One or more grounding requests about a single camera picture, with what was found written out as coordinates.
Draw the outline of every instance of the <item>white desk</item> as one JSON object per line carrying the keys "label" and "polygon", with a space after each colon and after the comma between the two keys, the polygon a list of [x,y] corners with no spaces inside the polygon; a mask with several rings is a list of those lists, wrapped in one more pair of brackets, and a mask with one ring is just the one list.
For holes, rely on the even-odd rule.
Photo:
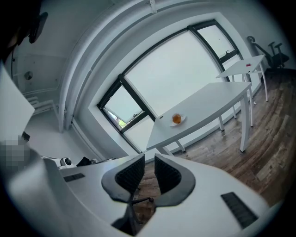
{"label": "white desk", "polygon": [[157,207],[138,234],[140,237],[236,236],[242,228],[220,196],[229,192],[234,192],[258,217],[269,209],[260,195],[227,172],[182,158],[163,156],[189,169],[196,184],[181,204]]}
{"label": "white desk", "polygon": [[63,177],[77,173],[85,174],[85,177],[74,181],[67,182],[67,185],[76,195],[76,197],[96,216],[105,222],[112,224],[117,219],[122,218],[125,214],[127,204],[114,201],[102,187],[103,175],[112,168],[115,168],[133,158],[127,156],[120,159],[103,162],[94,165],[82,167],[61,169]]}
{"label": "white desk", "polygon": [[[262,73],[264,86],[265,86],[265,98],[266,98],[266,101],[268,101],[266,80],[265,80],[265,75],[264,75],[264,71],[261,64],[263,59],[264,59],[264,55],[259,55],[256,57],[251,57],[248,59],[238,61],[235,64],[233,64],[230,68],[226,69],[224,72],[219,74],[216,78],[232,76],[232,82],[234,82],[234,75],[242,74],[242,80],[245,81],[246,79],[248,81],[247,74]],[[258,65],[260,66],[261,71],[256,71],[256,68],[258,67]],[[250,91],[250,104],[251,104],[251,126],[253,126],[253,94],[252,94],[251,88],[249,89],[249,91]],[[234,118],[236,118],[234,107],[233,107],[233,113],[234,113]]]}
{"label": "white desk", "polygon": [[[157,148],[160,153],[172,156],[165,146],[193,133],[216,118],[219,118],[220,129],[224,130],[221,115],[240,101],[242,114],[240,150],[244,151],[247,147],[250,126],[247,90],[251,85],[250,82],[209,83],[156,118],[146,149]],[[186,119],[183,123],[171,127],[172,115],[175,113],[186,115]]]}

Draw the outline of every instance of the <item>white ceiling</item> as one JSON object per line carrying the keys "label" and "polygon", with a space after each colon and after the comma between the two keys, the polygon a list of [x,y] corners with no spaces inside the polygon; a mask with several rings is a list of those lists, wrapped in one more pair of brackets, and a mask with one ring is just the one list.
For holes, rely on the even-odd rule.
{"label": "white ceiling", "polygon": [[[14,81],[25,95],[50,92],[61,84],[61,75],[67,58],[88,26],[114,2],[120,0],[47,0],[41,13],[48,18],[43,32],[34,43],[25,38],[15,49]],[[26,81],[24,74],[33,72]]]}

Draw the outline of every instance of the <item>orange food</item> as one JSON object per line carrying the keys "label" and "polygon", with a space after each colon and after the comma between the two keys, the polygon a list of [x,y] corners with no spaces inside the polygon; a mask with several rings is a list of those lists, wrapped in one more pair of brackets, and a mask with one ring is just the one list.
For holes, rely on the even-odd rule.
{"label": "orange food", "polygon": [[173,122],[174,123],[176,123],[176,124],[179,124],[179,123],[181,123],[181,115],[179,115],[179,114],[175,114],[174,116],[173,116]]}

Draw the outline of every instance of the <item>table leg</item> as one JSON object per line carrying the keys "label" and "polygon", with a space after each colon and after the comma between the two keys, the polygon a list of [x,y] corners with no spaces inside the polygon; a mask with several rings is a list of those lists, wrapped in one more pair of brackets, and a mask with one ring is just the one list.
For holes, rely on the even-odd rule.
{"label": "table leg", "polygon": [[179,140],[176,140],[176,144],[180,147],[181,151],[185,152],[184,146],[179,142]]}
{"label": "table leg", "polygon": [[166,147],[156,147],[156,149],[157,149],[161,154],[169,155],[169,156],[173,156],[172,152],[170,152],[169,149],[166,148]]}
{"label": "table leg", "polygon": [[241,142],[240,150],[243,152],[248,144],[249,139],[249,129],[250,129],[250,118],[249,118],[249,103],[248,95],[244,94],[243,98],[240,101],[241,107]]}
{"label": "table leg", "polygon": [[232,108],[233,108],[233,117],[236,119],[236,113],[235,113],[234,106]]}
{"label": "table leg", "polygon": [[268,101],[268,94],[267,94],[267,85],[266,85],[265,74],[264,74],[263,67],[262,67],[262,64],[261,64],[261,63],[259,63],[259,66],[260,66],[260,70],[261,70],[261,72],[262,72],[263,81],[264,81],[264,87],[265,87],[265,99],[266,99],[266,101]]}
{"label": "table leg", "polygon": [[219,120],[220,130],[223,131],[224,130],[224,124],[223,124],[222,116],[219,116],[218,120]]}
{"label": "table leg", "polygon": [[251,88],[249,89],[249,93],[250,93],[250,107],[251,107],[251,127],[253,127],[253,107],[254,107],[254,104],[253,104],[253,93],[252,93]]}

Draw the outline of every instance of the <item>window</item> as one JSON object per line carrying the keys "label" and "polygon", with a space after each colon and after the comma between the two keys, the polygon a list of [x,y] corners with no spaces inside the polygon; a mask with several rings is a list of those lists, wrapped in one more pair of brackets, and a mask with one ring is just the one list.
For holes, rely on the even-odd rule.
{"label": "window", "polygon": [[210,82],[231,81],[216,76],[241,59],[215,20],[188,26],[135,59],[97,106],[137,152],[145,152],[156,116]]}

